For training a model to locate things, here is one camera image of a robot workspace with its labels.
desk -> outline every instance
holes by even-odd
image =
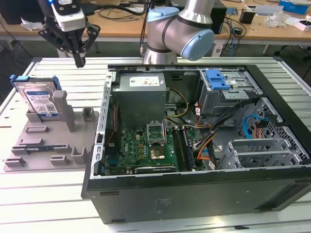
[[[24,75],[50,77],[55,74],[68,104],[74,111],[83,107],[100,110],[107,64],[138,64],[140,58],[87,58],[84,68],[77,69],[70,58],[43,58],[32,62]],[[284,62],[273,58],[203,58],[203,64],[255,64],[311,130],[311,89]],[[12,90],[0,106],[0,232],[21,233],[293,233],[311,229],[311,194],[285,210],[261,214],[227,215],[202,218],[163,220],[104,225],[93,204],[80,197],[84,171],[3,174],[4,159],[23,129],[27,105]]]
[[[270,5],[273,4],[269,1],[259,0],[260,2]],[[227,7],[243,8],[243,4],[232,1],[222,1]],[[256,4],[251,0],[248,0],[247,4]],[[302,15],[290,14],[294,17],[303,18]],[[110,17],[121,17],[126,15],[125,12],[111,13]],[[239,16],[231,16],[235,20],[239,20]],[[115,22],[108,19],[104,19],[95,14],[88,17],[89,21],[93,24],[97,24],[101,27],[101,32],[96,41],[120,41],[120,42],[138,42],[143,23],[143,17],[138,17],[136,21],[130,22]],[[287,26],[286,28],[268,28],[264,23],[265,17],[255,16],[253,23],[250,25],[245,24],[247,28],[247,34],[240,41],[241,44],[257,44],[257,45],[305,45],[311,46],[311,32],[303,32],[294,26]],[[7,30],[17,40],[43,40],[37,32],[30,32],[25,30],[19,25],[7,25]],[[219,35],[215,35],[215,47],[213,49],[213,56],[220,56],[221,48],[225,41],[229,38],[229,28],[227,25],[223,26],[222,32]],[[0,40],[11,40],[12,38],[0,27]]]

floor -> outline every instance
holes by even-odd
[[[0,52],[0,103],[11,91],[12,86],[9,82],[11,74],[21,75],[31,62],[31,57],[23,50],[19,49],[19,44],[13,42],[14,51],[8,52],[2,50]],[[25,41],[24,48],[32,55],[32,57],[58,57],[55,48],[45,41]],[[99,43],[100,53],[95,52],[92,47],[87,53],[89,57],[138,57],[139,43],[118,43],[105,42]],[[260,57],[264,46],[262,45],[241,45],[235,56],[238,57]],[[274,56],[274,52],[278,51],[280,46],[271,46],[266,56]],[[230,56],[229,52],[224,52],[222,56]],[[306,54],[298,48],[287,47],[281,52],[281,58],[300,76],[304,76],[307,69],[311,65],[311,59],[303,61]],[[305,81],[311,84],[311,71],[305,77]]]

computer tower in background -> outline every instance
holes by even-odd
[[[0,0],[0,12],[7,24],[20,24],[21,17],[29,22],[44,22],[37,0]]]

chip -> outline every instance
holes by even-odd
[[[150,157],[152,160],[165,159],[165,147],[163,146],[151,146]]]

blue cable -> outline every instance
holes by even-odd
[[[264,119],[260,118],[258,115],[256,114],[251,114],[251,115],[248,115],[247,117],[245,117],[245,119],[243,120],[243,130],[244,130],[244,133],[245,133],[245,136],[247,139],[250,139],[251,138],[251,135],[249,135],[248,131],[247,131],[247,120],[250,118],[250,117],[254,117],[255,119],[257,120],[268,120],[267,117],[265,117]]]

